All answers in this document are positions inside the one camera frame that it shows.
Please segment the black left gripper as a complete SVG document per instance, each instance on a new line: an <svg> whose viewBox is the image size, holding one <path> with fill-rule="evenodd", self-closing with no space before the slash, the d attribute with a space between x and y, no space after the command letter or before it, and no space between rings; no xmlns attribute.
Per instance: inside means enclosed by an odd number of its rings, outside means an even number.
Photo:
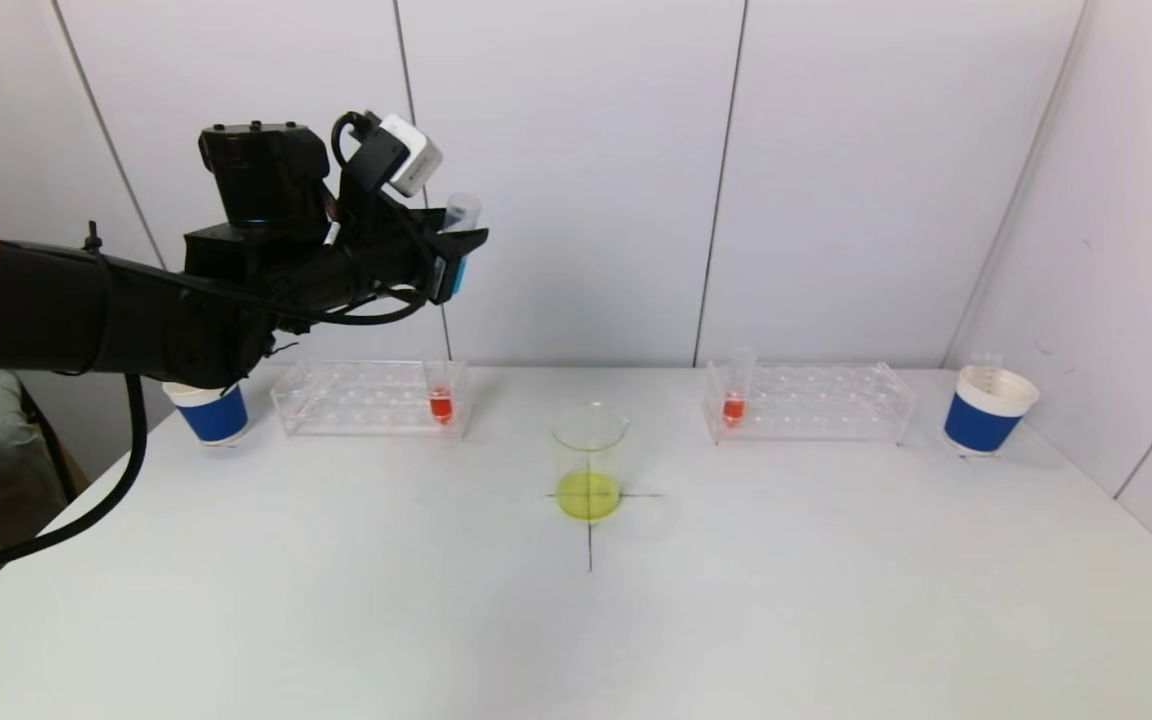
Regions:
<svg viewBox="0 0 1152 720"><path fill-rule="evenodd" d="M388 194L342 195L342 242L351 263L353 311L376 300L397 300L394 314L444 305L460 290L467 255L488 229L444 232L445 209L407 209Z"/></svg>

